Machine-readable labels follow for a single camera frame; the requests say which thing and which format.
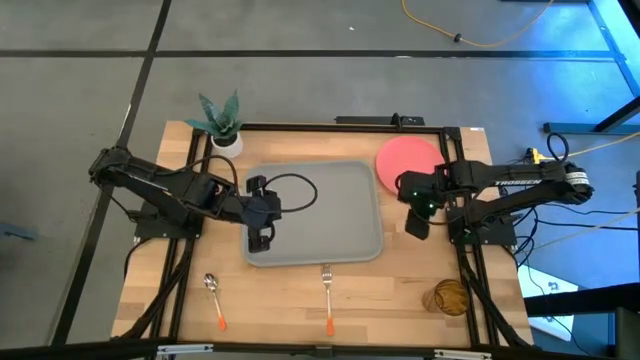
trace concrete floor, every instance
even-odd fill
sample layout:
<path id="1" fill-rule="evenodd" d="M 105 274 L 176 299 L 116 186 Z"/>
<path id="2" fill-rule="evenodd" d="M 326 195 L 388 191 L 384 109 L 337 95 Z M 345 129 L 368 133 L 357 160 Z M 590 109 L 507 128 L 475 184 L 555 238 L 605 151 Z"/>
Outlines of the concrete floor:
<path id="1" fill-rule="evenodd" d="M 543 6 L 407 3 L 415 15 L 478 41 L 512 33 Z M 0 0 L 0 49 L 146 49 L 160 4 Z M 616 2 L 598 5 L 638 74 L 638 54 L 629 51 L 638 42 Z M 406 19 L 399 1 L 391 0 L 175 1 L 160 41 L 160 49 L 460 48 Z M 606 50 L 606 44 L 586 5 L 558 4 L 504 49 Z M 0 347 L 47 342 L 97 194 L 87 168 L 117 138 L 140 65 L 140 59 L 0 59 L 0 221 L 39 233 L 35 242 L 0 241 L 0 283 L 7 294 L 0 298 Z M 435 126 L 485 127 L 495 163 L 521 156 L 528 146 L 548 154 L 544 122 L 597 122 L 632 98 L 616 64 L 607 60 L 157 59 L 131 150 L 154 159 L 166 120 L 202 117 L 198 92 L 221 99 L 234 89 L 241 117 L 251 122 L 331 122 L 338 115 L 397 111 Z M 578 150 L 611 139 L 569 141 Z M 596 188 L 584 209 L 635 208 L 631 185 L 640 169 L 634 161 L 639 144 L 636 138 L 575 159 Z M 116 197 L 129 207 L 140 204 L 122 191 Z M 585 223 L 607 218 L 556 208 L 540 209 L 540 217 Z M 543 244 L 576 230 L 541 225 L 536 239 Z M 108 338 L 132 233 L 133 225 L 110 207 L 70 341 Z M 531 265 L 585 287 L 638 281 L 637 234 L 606 235 L 594 232 L 541 249 Z M 597 351 L 605 325 L 578 319 L 574 332 L 583 347 Z"/>

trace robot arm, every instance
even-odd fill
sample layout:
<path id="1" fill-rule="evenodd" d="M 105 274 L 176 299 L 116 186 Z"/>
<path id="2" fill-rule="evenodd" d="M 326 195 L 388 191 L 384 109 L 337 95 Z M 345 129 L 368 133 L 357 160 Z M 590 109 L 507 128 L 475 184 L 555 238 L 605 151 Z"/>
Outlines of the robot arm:
<path id="1" fill-rule="evenodd" d="M 249 251 L 269 250 L 273 240 L 273 222 L 281 219 L 280 198 L 264 188 L 266 178 L 247 180 L 247 193 L 237 193 L 237 184 L 190 167 L 170 170 L 136 158 L 127 149 L 103 149 L 89 169 L 91 181 L 102 187 L 124 187 L 155 208 L 154 214 L 131 212 L 140 223 L 149 216 L 163 225 L 180 229 L 198 227 L 201 216 L 246 225 Z M 269 236 L 262 235 L 271 229 Z"/>
<path id="2" fill-rule="evenodd" d="M 436 166 L 434 174 L 407 171 L 398 177 L 398 200 L 411 205 L 405 230 L 425 239 L 429 218 L 444 208 L 451 196 L 476 195 L 455 213 L 453 221 L 464 228 L 490 226 L 497 219 L 547 202 L 582 204 L 593 188 L 585 171 L 572 163 L 548 162 L 539 165 L 486 165 L 460 160 Z M 492 186 L 530 186 L 492 201 L 477 200 L 477 194 Z"/>

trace pink plate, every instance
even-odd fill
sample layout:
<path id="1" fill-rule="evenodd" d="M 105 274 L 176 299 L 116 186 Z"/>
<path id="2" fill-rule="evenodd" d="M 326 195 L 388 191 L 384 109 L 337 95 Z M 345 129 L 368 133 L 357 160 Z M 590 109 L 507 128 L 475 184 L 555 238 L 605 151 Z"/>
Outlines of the pink plate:
<path id="1" fill-rule="evenodd" d="M 378 150 L 376 172 L 378 178 L 394 194 L 398 193 L 395 181 L 405 171 L 433 174 L 435 166 L 444 163 L 440 151 L 428 141 L 413 136 L 393 138 Z"/>

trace succulent plant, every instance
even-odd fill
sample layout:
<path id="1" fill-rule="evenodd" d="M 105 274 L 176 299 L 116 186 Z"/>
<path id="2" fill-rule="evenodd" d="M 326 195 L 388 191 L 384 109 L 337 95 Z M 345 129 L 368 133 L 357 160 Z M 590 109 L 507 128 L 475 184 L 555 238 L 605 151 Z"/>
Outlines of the succulent plant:
<path id="1" fill-rule="evenodd" d="M 222 111 L 204 95 L 198 94 L 198 96 L 202 109 L 207 115 L 207 121 L 187 119 L 184 122 L 196 129 L 206 131 L 214 139 L 229 139 L 240 130 L 242 122 L 238 119 L 240 103 L 238 102 L 237 90 L 224 103 Z"/>

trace wooden tabletop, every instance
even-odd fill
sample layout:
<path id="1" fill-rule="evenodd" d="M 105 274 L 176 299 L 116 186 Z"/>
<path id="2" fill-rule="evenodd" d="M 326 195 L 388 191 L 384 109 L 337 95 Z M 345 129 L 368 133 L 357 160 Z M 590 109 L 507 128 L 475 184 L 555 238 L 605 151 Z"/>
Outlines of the wooden tabletop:
<path id="1" fill-rule="evenodd" d="M 244 151 L 233 159 L 240 183 L 248 169 L 265 163 L 358 159 L 373 168 L 381 145 L 394 134 L 244 131 Z M 420 136 L 439 148 L 435 135 Z M 185 164 L 191 128 L 167 122 L 157 163 Z M 463 128 L 465 157 L 490 164 L 484 130 Z M 202 157 L 204 137 L 197 158 Z M 210 173 L 230 179 L 228 167 L 212 161 Z M 486 191 L 480 198 L 497 196 Z M 326 335 L 325 290 L 321 266 L 257 268 L 242 254 L 241 226 L 206 219 L 196 242 L 180 324 L 180 340 L 238 343 L 336 344 L 468 347 L 465 316 L 433 314 L 421 305 L 422 294 L 444 279 L 459 279 L 455 250 L 447 229 L 432 226 L 420 241 L 404 232 L 407 205 L 378 183 L 384 250 L 365 263 L 333 264 L 332 308 L 335 336 Z M 435 220 L 444 220 L 440 211 Z M 158 290 L 167 240 L 141 246 L 132 256 L 113 335 L 128 330 Z M 531 342 L 531 332 L 515 265 L 501 248 L 484 247 L 491 295 L 507 321 Z M 219 278 L 219 300 L 228 327 L 218 329 L 213 299 L 204 287 L 205 273 Z M 475 299 L 480 337 L 487 342 L 480 302 Z M 161 334 L 168 333 L 172 300 Z"/>

